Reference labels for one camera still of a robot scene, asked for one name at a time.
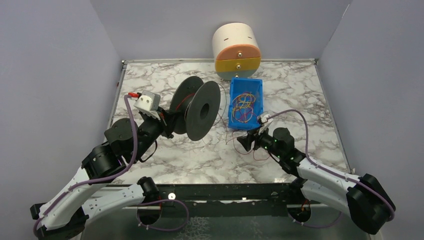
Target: white wall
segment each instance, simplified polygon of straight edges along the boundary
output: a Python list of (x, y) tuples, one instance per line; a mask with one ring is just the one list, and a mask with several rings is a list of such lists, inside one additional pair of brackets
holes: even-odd
[(30, 206), (102, 142), (120, 68), (88, 0), (0, 1), (0, 239), (34, 239)]
[(397, 207), (386, 240), (423, 239), (423, 13), (422, 0), (354, 0), (318, 62), (350, 166)]
[(212, 35), (243, 22), (266, 59), (321, 56), (351, 0), (91, 0), (125, 60), (213, 58)]

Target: red wire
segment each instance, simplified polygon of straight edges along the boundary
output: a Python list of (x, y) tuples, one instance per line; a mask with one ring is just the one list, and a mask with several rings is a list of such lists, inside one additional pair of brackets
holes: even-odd
[(255, 160), (255, 161), (265, 161), (265, 160), (268, 160), (270, 158), (270, 155), (268, 155), (268, 157), (267, 158), (265, 158), (265, 159), (256, 159), (255, 158), (255, 151), (253, 151), (253, 159)]
[(178, 111), (178, 108), (180, 108), (181, 104), (184, 103), (185, 100), (187, 100), (189, 97), (193, 96), (194, 93), (187, 95), (179, 104), (176, 106), (175, 111)]
[(234, 132), (232, 132), (231, 133), (231, 136), (233, 137), (232, 138), (232, 145), (234, 146), (234, 149), (237, 151), (237, 153), (239, 153), (239, 154), (241, 154), (241, 155), (248, 155), (248, 154), (250, 154), (251, 152), (252, 152), (252, 150), (250, 150), (249, 152), (247, 152), (247, 153), (242, 153), (242, 152), (240, 152), (239, 150), (237, 150), (237, 148), (236, 148), (236, 144), (234, 143), (234, 139), (236, 139), (237, 137), (234, 137)]

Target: yellow wire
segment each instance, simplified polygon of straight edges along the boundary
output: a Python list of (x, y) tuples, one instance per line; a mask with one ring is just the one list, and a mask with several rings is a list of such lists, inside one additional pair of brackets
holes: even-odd
[(240, 123), (247, 123), (248, 121), (250, 121), (253, 117), (253, 113), (254, 113), (254, 108), (253, 105), (256, 102), (256, 97), (254, 95), (252, 95), (249, 92), (244, 92), (238, 96), (236, 96), (233, 100), (232, 100), (232, 104), (233, 104), (233, 108), (232, 108), (232, 112), (231, 112), (231, 122), (234, 122), (233, 119), (236, 119), (236, 112), (240, 111), (240, 118), (242, 118), (242, 109), (251, 109), (252, 114), (250, 114), (249, 119), (246, 120), (241, 120), (241, 119), (236, 119), (237, 121), (239, 121)]

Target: colored wire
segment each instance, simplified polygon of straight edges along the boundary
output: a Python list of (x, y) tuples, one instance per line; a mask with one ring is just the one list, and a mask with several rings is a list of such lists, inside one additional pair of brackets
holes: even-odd
[(191, 93), (191, 94), (187, 95), (186, 97), (184, 97), (184, 99), (178, 104), (178, 106), (176, 106), (175, 111), (178, 111), (181, 104), (183, 104), (185, 100), (187, 100), (189, 97), (194, 96), (194, 95), (195, 95), (194, 93)]
[(96, 178), (96, 179), (92, 179), (92, 180), (86, 180), (86, 181), (82, 181), (79, 183), (76, 183), (72, 186), (70, 186), (68, 188), (68, 191), (64, 191), (62, 192), (61, 195), (59, 195), (52, 203), (51, 205), (42, 213), (40, 214), (39, 218), (35, 221), (34, 226), (32, 228), (32, 232), (34, 233), (34, 235), (38, 238), (38, 233), (37, 233), (37, 229), (38, 229), (38, 225), (41, 222), (41, 220), (45, 217), (47, 217), (47, 215), (49, 214), (49, 212), (56, 207), (56, 205), (70, 192), (72, 192), (74, 189), (82, 186), (82, 185), (86, 185), (86, 184), (96, 184), (99, 182), (105, 182), (105, 181), (110, 181), (110, 180), (114, 180), (115, 178), (121, 176), (122, 174), (128, 172), (128, 170), (131, 168), (131, 166), (134, 164), (134, 162), (136, 161), (136, 157), (137, 157), (137, 149), (138, 149), (138, 140), (137, 140), (137, 124), (134, 121), (134, 116), (133, 116), (133, 112), (131, 111), (131, 107), (130, 107), (130, 103), (128, 102), (128, 98), (131, 98), (130, 95), (125, 95), (123, 97), (123, 100), (125, 102), (126, 105), (126, 110), (128, 112), (129, 115), (129, 122), (131, 124), (131, 130), (132, 130), (132, 138), (133, 138), (133, 150), (132, 150), (132, 156), (131, 156), (131, 160), (129, 161), (128, 165), (120, 172), (111, 175), (111, 176), (107, 176), (107, 177), (101, 177), (101, 178)]
[(255, 158), (255, 152), (256, 152), (256, 151), (253, 151), (253, 159), (254, 159), (255, 161), (265, 161), (265, 160), (268, 160), (268, 159), (270, 158), (270, 156), (271, 156), (271, 155), (268, 155), (268, 157), (267, 157), (267, 158), (265, 158), (265, 159), (256, 159), (256, 158)]
[[(322, 165), (318, 165), (315, 161), (313, 161), (310, 158), (309, 153), (308, 153), (308, 141), (309, 141), (308, 124), (306, 122), (305, 116), (300, 111), (298, 111), (296, 109), (288, 109), (288, 110), (284, 110), (284, 111), (278, 112), (278, 113), (276, 113), (276, 114), (268, 117), (268, 119), (275, 118), (275, 117), (277, 117), (277, 116), (279, 116), (281, 114), (285, 114), (285, 113), (288, 113), (288, 112), (298, 113), (300, 115), (300, 117), (302, 118), (302, 120), (303, 120), (303, 123), (304, 123), (304, 126), (305, 126), (305, 132), (306, 132), (306, 143), (305, 143), (305, 155), (306, 155), (306, 159), (312, 165), (314, 165), (315, 167), (317, 167), (317, 168), (325, 171), (326, 173), (329, 173), (329, 174), (331, 174), (333, 176), (336, 176), (338, 178), (341, 178), (341, 179), (345, 180), (345, 176), (344, 175), (341, 175), (341, 174), (339, 174), (337, 172), (334, 172), (334, 171), (332, 171), (332, 170), (330, 170), (330, 169), (328, 169), (326, 167), (323, 167)], [(363, 184), (362, 182), (360, 182), (360, 181), (358, 181), (356, 179), (347, 177), (346, 180), (347, 181), (350, 181), (352, 183), (355, 183), (355, 184), (357, 184), (357, 185), (359, 185), (361, 187), (363, 187), (364, 189), (368, 190), (373, 195), (375, 195), (377, 198), (379, 198), (387, 206), (387, 208), (388, 208), (388, 210), (390, 212), (390, 217), (387, 220), (388, 222), (389, 221), (392, 221), (395, 218), (395, 210), (393, 209), (392, 205), (390, 205), (390, 203), (383, 196), (381, 196), (378, 192), (374, 191), (373, 189), (371, 189), (370, 187), (368, 187), (367, 185)]]
[[(223, 85), (221, 85), (220, 83), (217, 83), (219, 86), (221, 86), (221, 88), (222, 88), (222, 90), (224, 90), (224, 94), (225, 94), (225, 106), (224, 106), (224, 111), (222, 112), (222, 115), (224, 115), (224, 113), (225, 113), (225, 110), (227, 109), (227, 91), (225, 90), (225, 88), (224, 88), (224, 86)], [(218, 123), (220, 123), (220, 121), (222, 120), (222, 123), (224, 124), (224, 126), (225, 126), (225, 123), (224, 123), (224, 120), (223, 120), (223, 117), (218, 113), (218, 115), (219, 115), (219, 118), (220, 119), (218, 119), (218, 121), (214, 124), (214, 125), (212, 125), (212, 127), (213, 126), (215, 126), (215, 125), (217, 125)]]
[(248, 123), (254, 115), (254, 103), (256, 102), (256, 97), (249, 92), (244, 92), (236, 96), (232, 100), (232, 111), (231, 111), (231, 121), (234, 120), (240, 123)]
[(239, 150), (237, 150), (237, 148), (236, 148), (236, 144), (234, 143), (234, 139), (236, 139), (237, 137), (234, 137), (234, 131), (231, 133), (231, 136), (233, 137), (233, 138), (231, 138), (231, 140), (232, 140), (232, 145), (234, 146), (234, 149), (237, 151), (237, 153), (242, 154), (242, 155), (248, 155), (248, 154), (250, 154), (250, 153), (252, 152), (252, 150), (250, 150), (250, 151), (248, 151), (247, 153), (242, 153), (242, 152), (240, 152)]
[(303, 211), (305, 211), (305, 208), (304, 208), (304, 205), (305, 205), (305, 204), (308, 204), (308, 206), (309, 206), (309, 210), (311, 210), (311, 203), (309, 202), (309, 200), (308, 200), (308, 199), (305, 199), (305, 201), (303, 202), (302, 206), (300, 206), (300, 208), (301, 208), (302, 212), (303, 212)]
[(184, 202), (182, 202), (180, 200), (177, 200), (177, 199), (162, 199), (162, 200), (157, 200), (157, 201), (152, 201), (152, 202), (147, 202), (147, 203), (141, 203), (141, 204), (138, 204), (137, 207), (149, 206), (149, 205), (159, 204), (159, 203), (164, 203), (164, 202), (175, 202), (175, 203), (181, 204), (184, 207), (185, 212), (186, 212), (186, 217), (185, 217), (184, 223), (181, 226), (176, 227), (176, 228), (167, 229), (167, 228), (160, 228), (160, 227), (155, 227), (155, 226), (151, 226), (151, 225), (145, 225), (145, 224), (142, 223), (139, 216), (137, 215), (138, 226), (146, 227), (147, 230), (148, 229), (154, 229), (154, 230), (158, 230), (158, 231), (162, 231), (162, 232), (174, 232), (174, 231), (178, 231), (178, 230), (182, 229), (185, 225), (187, 225), (187, 223), (189, 222), (189, 219), (190, 219), (189, 209), (184, 204)]

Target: white marble tabletop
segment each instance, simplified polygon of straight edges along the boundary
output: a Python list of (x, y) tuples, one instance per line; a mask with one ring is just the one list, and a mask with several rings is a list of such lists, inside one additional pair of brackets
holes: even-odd
[[(168, 109), (173, 93), (179, 84), (190, 76), (198, 76), (203, 81), (216, 81), (225, 87), (227, 105), (230, 101), (229, 82), (222, 81), (214, 72), (213, 62), (170, 62), (170, 63), (130, 63), (119, 93), (112, 122), (127, 118), (124, 95), (128, 92), (151, 91), (161, 95), (160, 106)], [(260, 64), (251, 77), (263, 80), (263, 109), (270, 114), (287, 109), (301, 111), (309, 126), (309, 153), (316, 160), (347, 171), (341, 146), (335, 133), (334, 124), (315, 66), (311, 62), (267, 62)], [(221, 89), (219, 113), (228, 124), (228, 108), (225, 93)], [(135, 120), (143, 119), (133, 109)], [(305, 127), (296, 113), (276, 117), (270, 126), (270, 134), (275, 128), (288, 128), (295, 138), (295, 146), (305, 150)], [(258, 149), (245, 153), (243, 147), (232, 138), (232, 130), (219, 122), (200, 141), (191, 141), (186, 134), (173, 139), (159, 137), (156, 153), (147, 162), (136, 163), (129, 172), (118, 177), (115, 184), (133, 184), (143, 176), (152, 177), (157, 184), (238, 184), (238, 183), (282, 183), (295, 179), (285, 173), (267, 153)], [(244, 132), (234, 132), (241, 136)]]

